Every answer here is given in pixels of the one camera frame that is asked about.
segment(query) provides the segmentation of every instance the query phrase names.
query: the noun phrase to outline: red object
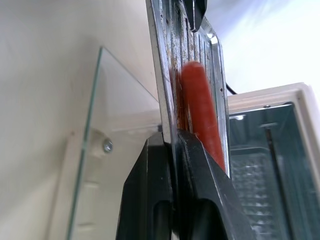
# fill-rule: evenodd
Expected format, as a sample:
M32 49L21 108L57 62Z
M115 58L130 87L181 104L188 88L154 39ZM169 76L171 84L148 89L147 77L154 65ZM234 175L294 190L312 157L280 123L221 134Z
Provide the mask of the red object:
M215 162L226 171L213 99L205 69L199 62L189 62L183 66L181 87L185 107L189 108L193 133Z

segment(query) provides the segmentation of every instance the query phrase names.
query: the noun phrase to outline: black cable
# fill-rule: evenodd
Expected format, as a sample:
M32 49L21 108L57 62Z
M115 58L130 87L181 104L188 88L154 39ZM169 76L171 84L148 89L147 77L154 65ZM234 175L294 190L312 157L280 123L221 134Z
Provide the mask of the black cable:
M232 95L236 95L237 93L228 85L228 83L226 83L226 89L232 94Z

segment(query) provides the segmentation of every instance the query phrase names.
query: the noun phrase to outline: glass panel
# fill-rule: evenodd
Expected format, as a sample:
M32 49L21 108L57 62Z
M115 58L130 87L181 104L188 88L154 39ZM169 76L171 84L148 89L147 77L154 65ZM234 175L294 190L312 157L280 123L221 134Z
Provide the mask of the glass panel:
M101 48L67 240L115 239L123 184L160 124L158 101Z
M320 206L295 107L230 116L231 176L259 240L320 239Z

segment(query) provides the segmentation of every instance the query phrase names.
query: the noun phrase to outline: metal tray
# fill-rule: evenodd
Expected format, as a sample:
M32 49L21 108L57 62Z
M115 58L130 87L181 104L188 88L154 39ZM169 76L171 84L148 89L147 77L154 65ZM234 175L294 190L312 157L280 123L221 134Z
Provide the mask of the metal tray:
M175 79L176 72L180 72L182 65L188 61L198 61L205 67L229 176L229 113L223 53L219 39L206 18L203 19L198 32L191 32L184 5L179 0L146 0L146 6L152 54L159 55L159 62L155 62L155 66L158 66L158 69L155 69L157 81L162 81L161 78L164 77L161 72L168 77L169 70L172 79ZM175 81L172 85L172 104L177 106ZM172 114L177 116L176 107Z

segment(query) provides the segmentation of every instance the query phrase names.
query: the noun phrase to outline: metal screw head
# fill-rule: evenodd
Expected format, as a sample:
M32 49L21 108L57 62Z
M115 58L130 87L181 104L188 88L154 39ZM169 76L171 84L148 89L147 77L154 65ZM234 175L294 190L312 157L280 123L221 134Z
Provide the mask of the metal screw head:
M113 144L112 144L112 141L110 138L106 138L104 141L103 141L103 151L108 154L108 153L111 153L112 152L112 149L113 149Z

